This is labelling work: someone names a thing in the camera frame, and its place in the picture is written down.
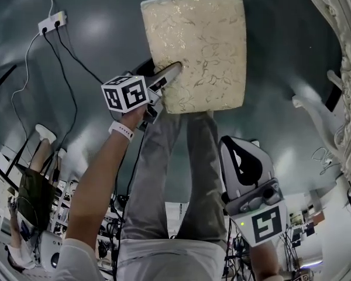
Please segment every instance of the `power outlet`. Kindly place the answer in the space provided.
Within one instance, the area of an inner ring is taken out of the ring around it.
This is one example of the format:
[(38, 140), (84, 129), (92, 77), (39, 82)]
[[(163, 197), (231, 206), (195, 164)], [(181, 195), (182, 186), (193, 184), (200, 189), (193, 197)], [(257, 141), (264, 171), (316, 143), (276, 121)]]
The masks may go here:
[(55, 30), (56, 27), (54, 26), (54, 24), (59, 21), (60, 22), (60, 25), (58, 26), (59, 28), (61, 26), (64, 26), (66, 25), (66, 14), (64, 11), (62, 12), (58, 12), (58, 13), (55, 13), (54, 15), (52, 15), (51, 17), (41, 21), (39, 24), (38, 24), (38, 27), (39, 27), (39, 33), (40, 35), (43, 35), (43, 29), (44, 28), (47, 28), (47, 32), (50, 32), (52, 30)]

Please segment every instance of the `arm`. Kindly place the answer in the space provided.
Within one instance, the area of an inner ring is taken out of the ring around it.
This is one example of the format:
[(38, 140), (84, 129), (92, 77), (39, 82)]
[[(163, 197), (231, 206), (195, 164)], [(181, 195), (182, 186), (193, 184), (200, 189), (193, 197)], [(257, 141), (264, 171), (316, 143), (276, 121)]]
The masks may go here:
[(280, 265), (277, 252), (273, 243), (268, 241), (264, 244), (250, 247), (251, 263), (257, 281), (278, 275)]
[[(132, 131), (142, 119), (146, 105), (125, 114), (121, 123)], [(74, 238), (95, 249), (102, 220), (111, 200), (119, 164), (129, 140), (117, 131), (106, 140), (83, 174), (71, 202), (66, 238)]]
[(8, 199), (8, 208), (11, 214), (11, 246), (19, 249), (21, 247), (21, 235), (19, 233), (16, 205), (15, 203), (11, 203), (11, 199)]

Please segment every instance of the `sleeve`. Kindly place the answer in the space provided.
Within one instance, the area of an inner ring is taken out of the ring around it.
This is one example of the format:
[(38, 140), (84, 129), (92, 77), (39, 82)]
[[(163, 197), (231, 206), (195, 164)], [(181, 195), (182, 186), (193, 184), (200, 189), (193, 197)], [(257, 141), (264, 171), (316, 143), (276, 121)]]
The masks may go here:
[(63, 242), (53, 281), (105, 281), (94, 250), (84, 242), (68, 238)]
[(21, 250), (18, 248), (13, 248), (11, 245), (7, 245), (11, 257), (18, 265), (23, 265)]
[(273, 276), (265, 279), (264, 281), (284, 281), (282, 276)]

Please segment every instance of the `gray pants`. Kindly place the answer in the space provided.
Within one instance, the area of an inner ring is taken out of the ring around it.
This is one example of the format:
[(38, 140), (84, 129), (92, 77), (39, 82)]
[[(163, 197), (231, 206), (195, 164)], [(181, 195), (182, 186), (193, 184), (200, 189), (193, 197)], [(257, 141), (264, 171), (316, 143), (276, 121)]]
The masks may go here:
[[(216, 123), (206, 112), (186, 116), (192, 192), (177, 238), (213, 242), (226, 249)], [(154, 125), (148, 125), (125, 210), (122, 239), (169, 238), (164, 186), (180, 129), (180, 115), (166, 111)]]

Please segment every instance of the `floor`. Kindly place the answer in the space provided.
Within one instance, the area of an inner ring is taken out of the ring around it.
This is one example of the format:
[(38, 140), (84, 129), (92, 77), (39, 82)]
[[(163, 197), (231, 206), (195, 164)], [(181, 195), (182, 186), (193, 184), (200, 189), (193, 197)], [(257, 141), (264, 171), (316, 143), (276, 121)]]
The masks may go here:
[[(65, 10), (68, 25), (61, 37), (100, 79), (108, 81), (150, 57), (140, 2), (143, 0), (55, 0), (55, 10)], [(329, 69), (338, 72), (340, 47), (322, 15), (310, 0), (243, 0), (247, 23), (247, 83), (242, 107), (215, 113), (220, 135), (258, 139), (271, 156), (285, 194), (301, 193), (330, 185), (337, 166), (320, 174), (320, 163), (311, 159), (323, 146), (310, 117), (291, 103), (294, 94), (327, 100), (332, 83)], [(0, 88), (0, 148), (12, 157), (25, 140), (14, 114), (11, 96), (26, 80), (24, 56), (47, 17), (50, 0), (0, 0), (0, 76), (12, 64), (18, 68)], [(65, 141), (68, 149), (63, 179), (80, 178), (108, 137), (112, 118), (99, 84), (59, 44), (56, 46), (78, 104), (77, 122)], [(36, 123), (58, 135), (60, 143), (70, 127), (74, 106), (61, 75), (60, 65), (43, 37), (29, 55), (30, 80), (14, 102), (31, 133)], [(126, 190), (141, 134), (130, 145), (119, 175), (119, 192)], [(37, 139), (31, 138), (34, 152)], [(30, 158), (27, 152), (23, 161)], [(185, 130), (174, 148), (166, 185), (167, 201), (186, 202), (191, 180)]]

